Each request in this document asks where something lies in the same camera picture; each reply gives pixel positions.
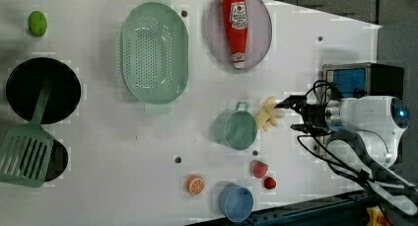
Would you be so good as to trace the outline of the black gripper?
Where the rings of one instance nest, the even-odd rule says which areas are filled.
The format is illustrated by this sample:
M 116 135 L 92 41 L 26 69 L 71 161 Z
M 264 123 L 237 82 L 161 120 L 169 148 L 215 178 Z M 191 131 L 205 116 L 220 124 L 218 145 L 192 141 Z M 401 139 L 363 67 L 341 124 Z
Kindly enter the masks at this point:
M 275 106 L 276 109 L 292 109 L 298 113 L 303 122 L 292 124 L 291 128 L 303 133 L 309 133 L 313 136 L 325 134 L 328 126 L 325 121 L 325 105 L 309 104 L 307 97 L 302 95 L 292 95 L 290 100 L 284 100 Z

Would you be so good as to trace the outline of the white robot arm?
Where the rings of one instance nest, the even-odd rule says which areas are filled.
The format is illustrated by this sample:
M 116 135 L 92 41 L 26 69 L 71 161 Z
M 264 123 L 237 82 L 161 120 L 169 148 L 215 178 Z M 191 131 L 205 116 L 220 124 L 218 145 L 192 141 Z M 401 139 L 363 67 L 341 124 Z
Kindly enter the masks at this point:
M 292 95 L 276 105 L 291 109 L 303 122 L 294 130 L 318 142 L 321 158 L 340 177 L 349 179 L 400 215 L 417 215 L 417 187 L 393 172 L 398 146 L 409 126 L 404 103 L 391 96 L 366 96 L 310 104 Z

